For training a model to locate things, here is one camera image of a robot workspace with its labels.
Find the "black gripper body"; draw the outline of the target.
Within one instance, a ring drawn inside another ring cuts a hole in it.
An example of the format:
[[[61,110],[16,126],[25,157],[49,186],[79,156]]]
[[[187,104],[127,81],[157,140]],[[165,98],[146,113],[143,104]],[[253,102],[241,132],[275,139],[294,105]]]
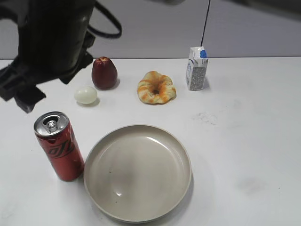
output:
[[[0,96],[14,99],[26,113],[45,98],[37,85],[60,79],[64,84],[92,62],[87,31],[93,0],[3,0],[1,19],[17,25],[17,56],[0,71]]]

